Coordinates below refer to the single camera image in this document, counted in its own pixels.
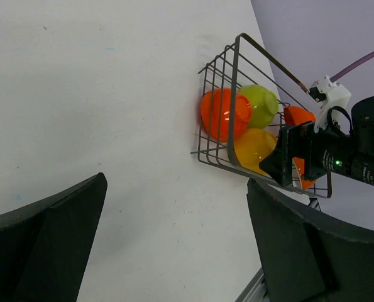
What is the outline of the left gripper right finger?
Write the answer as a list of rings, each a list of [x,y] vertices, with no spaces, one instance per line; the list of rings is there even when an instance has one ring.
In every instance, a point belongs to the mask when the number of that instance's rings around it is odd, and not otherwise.
[[[247,202],[270,301],[374,301],[374,231],[262,181]]]

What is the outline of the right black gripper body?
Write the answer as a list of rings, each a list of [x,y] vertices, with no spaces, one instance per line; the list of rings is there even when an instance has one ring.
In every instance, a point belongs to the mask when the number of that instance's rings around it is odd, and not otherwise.
[[[316,181],[331,173],[322,163],[322,155],[326,147],[325,135],[330,135],[330,125],[325,130],[316,133],[315,122],[309,121],[301,125],[292,126],[290,134],[290,150],[292,159],[298,157],[304,159],[304,178],[309,181]]]

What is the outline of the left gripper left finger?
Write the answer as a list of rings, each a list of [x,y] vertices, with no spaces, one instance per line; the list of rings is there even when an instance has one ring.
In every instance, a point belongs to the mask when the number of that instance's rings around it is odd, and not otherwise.
[[[100,172],[0,215],[0,301],[76,301],[106,198]]]

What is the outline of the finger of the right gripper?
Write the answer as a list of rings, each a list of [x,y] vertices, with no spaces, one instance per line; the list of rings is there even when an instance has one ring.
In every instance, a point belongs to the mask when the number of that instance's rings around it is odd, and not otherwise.
[[[291,129],[292,126],[284,126],[279,130],[274,150],[259,163],[259,168],[279,186],[289,186],[292,183]]]

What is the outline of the yellow-orange bowl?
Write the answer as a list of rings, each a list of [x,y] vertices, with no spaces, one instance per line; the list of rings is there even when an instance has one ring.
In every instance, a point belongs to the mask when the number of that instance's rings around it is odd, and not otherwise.
[[[259,163],[273,152],[276,143],[273,133],[248,128],[234,141],[234,152],[242,167],[265,176],[267,173],[259,168]]]

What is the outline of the lime green bowl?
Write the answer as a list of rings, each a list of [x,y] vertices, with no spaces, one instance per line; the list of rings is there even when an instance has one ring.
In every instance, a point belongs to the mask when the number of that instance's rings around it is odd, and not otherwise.
[[[238,92],[245,96],[251,104],[252,116],[249,128],[266,128],[278,113],[278,98],[267,88],[254,84],[241,87]]]

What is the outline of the white bowl orange outside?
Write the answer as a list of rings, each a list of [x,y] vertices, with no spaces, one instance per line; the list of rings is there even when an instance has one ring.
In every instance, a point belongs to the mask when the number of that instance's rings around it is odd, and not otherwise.
[[[304,178],[305,162],[304,159],[294,157],[293,158],[293,169],[292,169],[292,184],[293,186],[308,190],[312,187],[316,181],[309,181]]]

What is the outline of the red-orange plastic bowl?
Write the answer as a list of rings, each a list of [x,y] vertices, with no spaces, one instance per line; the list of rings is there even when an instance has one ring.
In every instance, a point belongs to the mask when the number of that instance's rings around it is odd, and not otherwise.
[[[288,106],[283,109],[285,123],[291,126],[301,125],[309,121],[315,122],[316,117],[310,111],[299,106]]]

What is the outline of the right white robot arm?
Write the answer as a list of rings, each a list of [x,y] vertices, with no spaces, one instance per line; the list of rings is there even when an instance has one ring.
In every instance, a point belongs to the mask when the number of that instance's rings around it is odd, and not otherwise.
[[[274,151],[259,163],[280,186],[292,183],[292,161],[304,160],[304,178],[315,181],[333,172],[374,186],[374,96],[356,103],[351,112],[328,109],[325,130],[308,121],[284,126]]]

